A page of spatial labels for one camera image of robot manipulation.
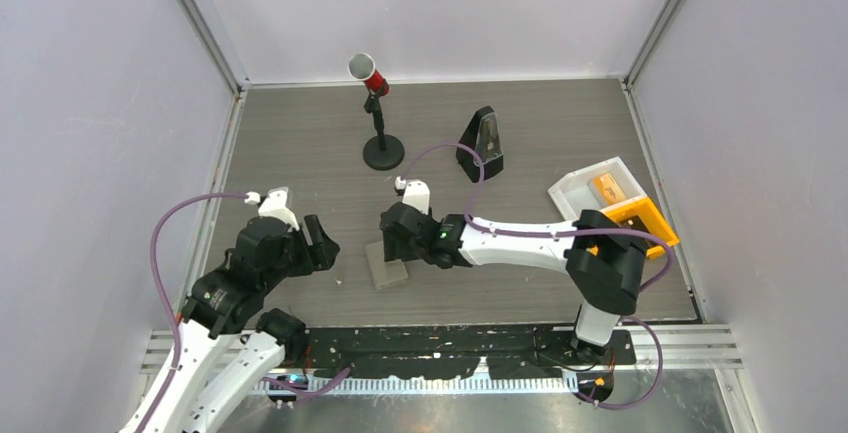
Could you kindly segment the grey card holder wallet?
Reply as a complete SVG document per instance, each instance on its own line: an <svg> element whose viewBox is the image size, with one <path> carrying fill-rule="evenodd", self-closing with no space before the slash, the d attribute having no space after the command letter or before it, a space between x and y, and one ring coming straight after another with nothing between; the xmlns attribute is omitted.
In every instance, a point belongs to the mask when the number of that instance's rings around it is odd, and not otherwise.
<svg viewBox="0 0 848 433"><path fill-rule="evenodd" d="M384 260L383 242L367 245L365 254L375 290L398 286L408 280L409 275L403 261Z"/></svg>

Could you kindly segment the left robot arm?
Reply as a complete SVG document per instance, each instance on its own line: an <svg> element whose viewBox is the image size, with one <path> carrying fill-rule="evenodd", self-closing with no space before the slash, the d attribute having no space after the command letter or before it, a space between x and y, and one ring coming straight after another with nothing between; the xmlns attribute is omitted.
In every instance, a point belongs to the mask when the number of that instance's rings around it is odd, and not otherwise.
<svg viewBox="0 0 848 433"><path fill-rule="evenodd" d="M286 278L330 269L339 252L316 215L298 228L251 219L192 287L168 359L124 431L216 432L263 376L298 365L306 325L264 300Z"/></svg>

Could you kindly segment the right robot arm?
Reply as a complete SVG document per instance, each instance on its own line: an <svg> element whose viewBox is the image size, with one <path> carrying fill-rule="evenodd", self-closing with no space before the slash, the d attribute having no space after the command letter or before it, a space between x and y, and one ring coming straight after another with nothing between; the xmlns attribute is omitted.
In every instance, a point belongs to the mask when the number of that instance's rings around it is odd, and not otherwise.
<svg viewBox="0 0 848 433"><path fill-rule="evenodd" d="M571 222L510 224L461 214L437 220L398 202L382 213L380 230L388 262L422 260L441 269L503 264L568 275L583 296L570 348L589 364L610 351L618 321L635 312L649 250L639 232L597 210Z"/></svg>

